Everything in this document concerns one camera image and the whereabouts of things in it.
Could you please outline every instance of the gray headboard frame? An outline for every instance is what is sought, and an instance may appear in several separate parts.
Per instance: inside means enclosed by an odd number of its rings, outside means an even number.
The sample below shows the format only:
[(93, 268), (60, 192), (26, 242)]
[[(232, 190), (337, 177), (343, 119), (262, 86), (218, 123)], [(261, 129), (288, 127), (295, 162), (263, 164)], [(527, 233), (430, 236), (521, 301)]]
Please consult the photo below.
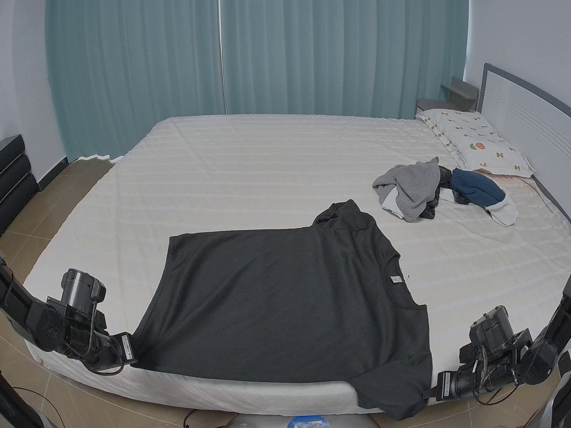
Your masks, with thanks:
[[(484, 103), (484, 96), (485, 96), (485, 92), (486, 92), (486, 81), (488, 79), (488, 72), (495, 73), (496, 75), (501, 76), (501, 77), (509, 80), (510, 82), (512, 82), (514, 84), (517, 84), (518, 86), (522, 87), (523, 89), (528, 90), (532, 94), (534, 94), (534, 95), (538, 96), (539, 98), (545, 100), (547, 103), (553, 105), (555, 108), (557, 108), (558, 110), (560, 110), (564, 114), (567, 114), (567, 116), (569, 116), (571, 118), (571, 107), (570, 106), (563, 103), (558, 98), (555, 98), (553, 95), (548, 94), (546, 91), (540, 89), (539, 87), (534, 86), (533, 84), (525, 81), (524, 79), (521, 79), (521, 78), (517, 77), (516, 75), (513, 75), (513, 74), (511, 74), (505, 70), (502, 70), (501, 68), (494, 67), (494, 65), (491, 65), (490, 63), (484, 64), (484, 74), (482, 75), (482, 86), (480, 89), (480, 97), (479, 97), (478, 106), (477, 106), (478, 112), (482, 112), (482, 105)], [(533, 176), (533, 179), (535, 180), (535, 182), (539, 186), (539, 189), (541, 189), (541, 191), (545, 194), (545, 196), (547, 198), (549, 198), (549, 200), (551, 200), (551, 202), (571, 222), (571, 218), (569, 217), (567, 212), (560, 206), (560, 204), (553, 197), (553, 195), (551, 195), (551, 193), (549, 193), (549, 191), (541, 184), (541, 182), (535, 176)]]

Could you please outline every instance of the pillowcase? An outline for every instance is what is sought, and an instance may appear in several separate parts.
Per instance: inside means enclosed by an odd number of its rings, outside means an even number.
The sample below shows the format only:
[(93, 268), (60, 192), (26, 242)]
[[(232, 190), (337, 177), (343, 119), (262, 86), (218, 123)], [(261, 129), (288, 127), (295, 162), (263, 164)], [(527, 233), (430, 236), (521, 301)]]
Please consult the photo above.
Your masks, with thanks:
[(521, 177), (535, 171), (479, 112), (433, 109), (416, 117), (440, 138), (462, 169)]

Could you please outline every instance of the black t-shirt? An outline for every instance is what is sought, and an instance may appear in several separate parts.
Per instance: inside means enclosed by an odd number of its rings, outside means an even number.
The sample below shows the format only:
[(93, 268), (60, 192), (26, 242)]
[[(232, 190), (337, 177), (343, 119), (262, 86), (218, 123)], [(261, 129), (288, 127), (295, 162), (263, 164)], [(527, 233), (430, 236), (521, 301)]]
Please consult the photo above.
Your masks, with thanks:
[(364, 408), (422, 410), (432, 378), (426, 306), (400, 255), (353, 200), (305, 228), (170, 239), (134, 365), (256, 382), (347, 381)]

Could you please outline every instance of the wall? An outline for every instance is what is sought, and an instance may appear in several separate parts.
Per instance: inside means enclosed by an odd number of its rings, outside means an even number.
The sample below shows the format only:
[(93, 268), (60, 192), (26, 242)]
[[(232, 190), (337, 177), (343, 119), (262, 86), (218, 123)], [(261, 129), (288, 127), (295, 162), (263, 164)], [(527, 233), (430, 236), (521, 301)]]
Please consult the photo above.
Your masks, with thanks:
[(571, 105), (570, 20), (571, 0), (470, 0), (465, 81), (489, 62)]
[(46, 0), (0, 0), (0, 126), (20, 133), (40, 180), (65, 157), (47, 80)]

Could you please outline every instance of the teal curtain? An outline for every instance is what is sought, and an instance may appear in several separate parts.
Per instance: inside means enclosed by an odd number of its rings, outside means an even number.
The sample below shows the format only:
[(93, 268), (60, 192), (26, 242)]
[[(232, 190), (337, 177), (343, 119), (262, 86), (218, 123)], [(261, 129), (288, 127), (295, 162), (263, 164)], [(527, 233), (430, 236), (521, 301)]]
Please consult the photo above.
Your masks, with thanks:
[(68, 159), (124, 155), (156, 122), (224, 114), (218, 0), (47, 0)]
[(412, 118), (462, 77), (468, 0), (220, 0), (226, 108)]

